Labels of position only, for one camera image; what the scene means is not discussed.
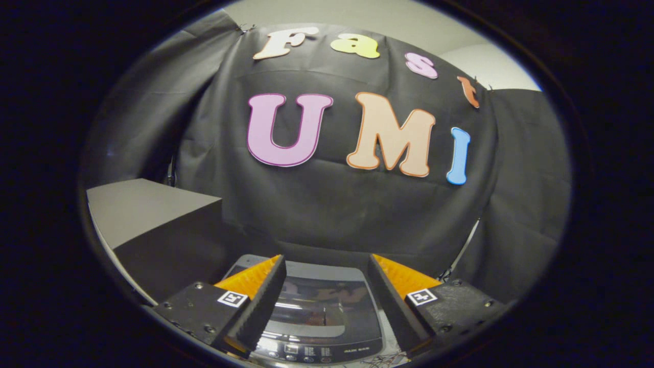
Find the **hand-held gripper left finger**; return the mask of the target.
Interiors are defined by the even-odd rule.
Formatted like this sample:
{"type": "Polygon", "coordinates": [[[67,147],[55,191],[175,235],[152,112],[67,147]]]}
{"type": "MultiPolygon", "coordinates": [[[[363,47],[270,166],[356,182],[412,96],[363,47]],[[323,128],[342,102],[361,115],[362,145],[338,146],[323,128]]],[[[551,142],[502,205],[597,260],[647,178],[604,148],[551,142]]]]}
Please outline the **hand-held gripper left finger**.
{"type": "Polygon", "coordinates": [[[215,350],[248,358],[275,308],[287,277],[283,255],[217,284],[194,282],[154,307],[154,312],[215,350]]]}

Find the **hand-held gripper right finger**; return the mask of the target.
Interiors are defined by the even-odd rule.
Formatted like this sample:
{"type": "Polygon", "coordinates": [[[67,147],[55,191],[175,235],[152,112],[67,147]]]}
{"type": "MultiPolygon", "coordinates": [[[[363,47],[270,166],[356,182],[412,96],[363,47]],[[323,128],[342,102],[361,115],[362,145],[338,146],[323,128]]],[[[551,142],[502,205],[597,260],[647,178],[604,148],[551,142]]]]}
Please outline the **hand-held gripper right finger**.
{"type": "Polygon", "coordinates": [[[423,274],[371,254],[367,274],[400,349],[409,358],[443,354],[496,322],[509,308],[470,283],[423,274]]]}

